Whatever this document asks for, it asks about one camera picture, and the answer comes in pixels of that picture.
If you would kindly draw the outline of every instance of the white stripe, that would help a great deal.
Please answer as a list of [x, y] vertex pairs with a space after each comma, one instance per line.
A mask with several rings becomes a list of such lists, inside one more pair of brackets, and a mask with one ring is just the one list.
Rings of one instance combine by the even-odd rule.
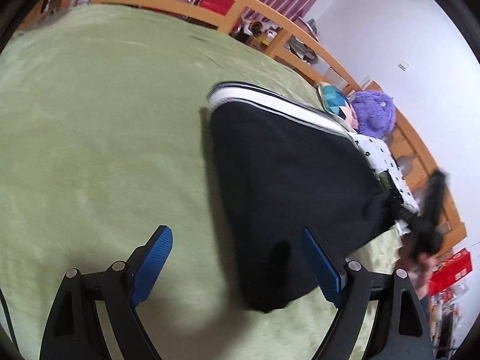
[[213, 112], [217, 107], [224, 104], [226, 100], [234, 101], [235, 99], [243, 99], [258, 105], [263, 105], [264, 107], [272, 108], [283, 114], [303, 120], [306, 123], [325, 128], [326, 130], [350, 138], [347, 134], [347, 130], [327, 115], [318, 114], [315, 111], [303, 108], [294, 103], [250, 89], [232, 87], [220, 88], [210, 94], [208, 97], [208, 103], [210, 104], [211, 112]]

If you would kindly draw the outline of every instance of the human hand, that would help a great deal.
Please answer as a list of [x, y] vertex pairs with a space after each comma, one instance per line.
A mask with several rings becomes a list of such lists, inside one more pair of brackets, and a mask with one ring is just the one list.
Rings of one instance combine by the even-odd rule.
[[405, 234], [402, 237], [402, 247], [398, 249], [400, 259], [395, 263], [395, 269], [405, 269], [417, 292], [418, 299], [428, 295], [428, 282], [431, 279], [432, 269], [437, 265], [437, 259], [426, 253], [420, 253], [418, 261], [409, 257], [411, 250], [411, 236]]

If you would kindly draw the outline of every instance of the multicolored cushion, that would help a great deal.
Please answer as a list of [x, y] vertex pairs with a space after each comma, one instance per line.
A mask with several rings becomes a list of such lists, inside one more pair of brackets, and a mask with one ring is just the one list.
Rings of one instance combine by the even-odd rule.
[[317, 91], [325, 111], [348, 131], [358, 132], [357, 114], [345, 95], [327, 82], [319, 82]]

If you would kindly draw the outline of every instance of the black cable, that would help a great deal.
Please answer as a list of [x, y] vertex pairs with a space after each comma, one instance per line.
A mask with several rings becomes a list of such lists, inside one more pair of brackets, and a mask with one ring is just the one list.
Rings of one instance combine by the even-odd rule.
[[14, 326], [11, 323], [10, 312], [8, 311], [7, 301], [5, 300], [5, 297], [3, 296], [3, 292], [2, 292], [1, 288], [0, 288], [0, 302], [1, 302], [1, 305], [3, 307], [3, 313], [5, 314], [5, 319], [7, 321], [7, 326], [8, 326], [8, 330], [10, 332], [11, 341], [13, 342], [13, 345], [15, 345], [16, 350], [18, 350], [18, 343], [17, 343], [17, 339], [15, 337]]

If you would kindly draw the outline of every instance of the wooden headboard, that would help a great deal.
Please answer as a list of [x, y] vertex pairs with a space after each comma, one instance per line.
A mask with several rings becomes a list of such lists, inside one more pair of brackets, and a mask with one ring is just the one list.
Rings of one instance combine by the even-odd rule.
[[[226, 15], [220, 15], [203, 7], [177, 0], [91, 0], [92, 4], [124, 4], [136, 7], [154, 8], [164, 12], [171, 12], [177, 15], [183, 15], [208, 23], [215, 27], [217, 31], [225, 34], [230, 33], [231, 29], [238, 22], [240, 16], [246, 8], [251, 8], [275, 22], [281, 30], [273, 41], [265, 49], [264, 53], [288, 66], [294, 68], [310, 84], [319, 81], [328, 81], [324, 76], [306, 64], [296, 55], [285, 49], [285, 43], [294, 35], [309, 48], [314, 50], [321, 59], [330, 66], [330, 69], [337, 73], [346, 86], [344, 93], [361, 91], [361, 87], [356, 83], [345, 68], [325, 50], [314, 38], [312, 38], [303, 29], [275, 11], [268, 5], [258, 0], [232, 0], [233, 4]], [[49, 7], [43, 11], [42, 7], [46, 0], [40, 1], [37, 6], [25, 18], [23, 27], [36, 23], [42, 17], [54, 12], [59, 8], [71, 7], [71, 0], [50, 0]], [[382, 90], [381, 87], [372, 82], [368, 89]], [[407, 184], [412, 192], [420, 191], [425, 187], [428, 175], [437, 167], [435, 160], [431, 156], [427, 147], [420, 139], [414, 128], [408, 123], [405, 117], [397, 110], [397, 124], [392, 133], [392, 142], [390, 150], [397, 161], [406, 159], [411, 163], [411, 171], [405, 177]], [[458, 211], [453, 202], [452, 196], [448, 191], [443, 206], [442, 228], [445, 232], [445, 243], [441, 253], [447, 251], [466, 236], [465, 225], [461, 222]]]
[[[370, 83], [365, 90], [382, 91], [375, 81]], [[395, 128], [390, 137], [390, 151], [398, 162], [409, 161], [411, 170], [406, 173], [405, 181], [414, 195], [425, 190], [427, 180], [432, 171], [438, 168], [435, 159], [430, 154], [415, 129], [397, 109]], [[467, 236], [465, 224], [460, 220], [457, 208], [450, 191], [447, 189], [443, 202], [443, 213], [440, 218], [440, 230], [445, 237], [439, 255], [452, 249]]]

